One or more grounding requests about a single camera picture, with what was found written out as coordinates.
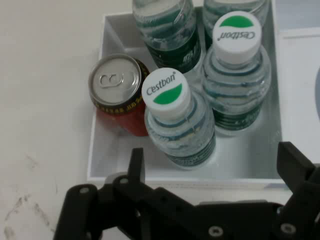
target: cestbon logo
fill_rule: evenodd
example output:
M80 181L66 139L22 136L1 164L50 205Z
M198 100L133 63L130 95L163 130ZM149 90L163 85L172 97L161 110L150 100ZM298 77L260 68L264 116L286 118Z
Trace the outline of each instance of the cestbon logo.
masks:
M256 36L256 33L254 31L245 30L253 26L253 22L245 16L228 17L219 26L222 29L223 27L228 27L228 29L227 31L223 31L221 33L221 36L217 40L220 41L223 39L253 39Z
M146 94L151 96L152 94L155 94L156 92L160 91L165 86L174 83L176 81L175 74L176 74L176 72L174 71L172 73L172 75L159 80L159 82L156 85L150 86L146 90ZM169 90L166 90L166 91L160 93L157 97L155 97L153 102L156 103L156 104L160 104L160 105L171 104L175 100L178 99L178 97L180 96L181 92L182 92L182 83L179 84L178 86L175 86L175 87L173 87L173 88L171 88Z

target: screw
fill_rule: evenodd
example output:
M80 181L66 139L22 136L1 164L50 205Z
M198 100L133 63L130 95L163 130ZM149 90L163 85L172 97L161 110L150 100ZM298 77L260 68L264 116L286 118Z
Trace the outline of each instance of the screw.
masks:
M87 187L83 187L83 188L80 189L80 193L81 194L86 194L88 192L89 192L89 188L87 188Z
M127 178L121 178L120 179L120 183L121 184L127 184L129 182L129 180Z
M296 227L290 223L281 224L280 229L284 234L288 234L288 235L293 235L297 232Z
M224 234L224 230L219 226L212 226L209 228L209 235L213 238L219 238Z

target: water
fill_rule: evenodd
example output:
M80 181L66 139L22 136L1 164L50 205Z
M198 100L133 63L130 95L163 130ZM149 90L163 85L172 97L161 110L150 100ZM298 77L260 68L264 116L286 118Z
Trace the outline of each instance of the water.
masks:
M233 11L245 11L255 15L263 26L269 5L270 0L204 0L203 24L206 49L212 45L212 30L220 17Z
M192 0L133 0L132 10L156 65L196 78L203 54Z
M211 47L201 74L203 91L213 108L218 127L240 131L257 119L271 85L271 64L263 46L252 59L242 64L221 61Z
M216 147L213 112L201 93L191 90L190 104L179 118L163 120L148 109L145 112L145 125L153 143L173 163L187 170L203 165Z

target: stain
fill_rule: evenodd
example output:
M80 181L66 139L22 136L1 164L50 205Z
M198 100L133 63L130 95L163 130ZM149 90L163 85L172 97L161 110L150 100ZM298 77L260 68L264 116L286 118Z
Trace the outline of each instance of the stain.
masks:
M6 240L16 239L15 231L10 226L6 226L3 230L3 233Z
M55 183L55 194L58 194L58 184L57 184L57 179L54 178L54 183Z
M35 215L39 216L43 223L48 227L50 225L49 218L47 214L40 208L39 204L36 203L33 207L33 211Z
M20 197L20 198L18 199L18 201L15 203L15 205L13 206L13 208L6 214L4 220L5 220L5 221L8 221L12 213L17 214L17 213L19 212L19 211L18 211L18 208L21 207L22 203L23 203L23 202L22 202L22 197Z
M30 197L31 197L31 194L25 195L25 196L23 197L23 200L24 200L25 202L28 202L28 200L29 200Z
M39 163L30 155L26 155L26 158L29 160L28 167L30 170L33 170L39 165Z

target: green logo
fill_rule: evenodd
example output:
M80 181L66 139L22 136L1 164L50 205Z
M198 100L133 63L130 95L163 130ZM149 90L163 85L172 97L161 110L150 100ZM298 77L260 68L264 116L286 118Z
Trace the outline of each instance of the green logo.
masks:
M163 93L159 94L159 96L157 96L153 101L156 104L160 104L160 105L171 104L178 99L181 92L182 92L182 83L176 86L175 88L172 88L170 90L164 91Z
M249 28L253 25L253 22L245 16L231 16L224 20L220 27Z
M220 27L234 27L234 28L240 28L240 29L250 28L253 26L254 26L253 22L245 16L231 16L231 17L228 17L226 20L224 20L220 24ZM255 36L256 36L256 33L254 31L245 31L245 30L237 31L236 30L236 31L222 32L221 36L217 40L218 41L220 41L221 39L249 40L249 39L253 39Z

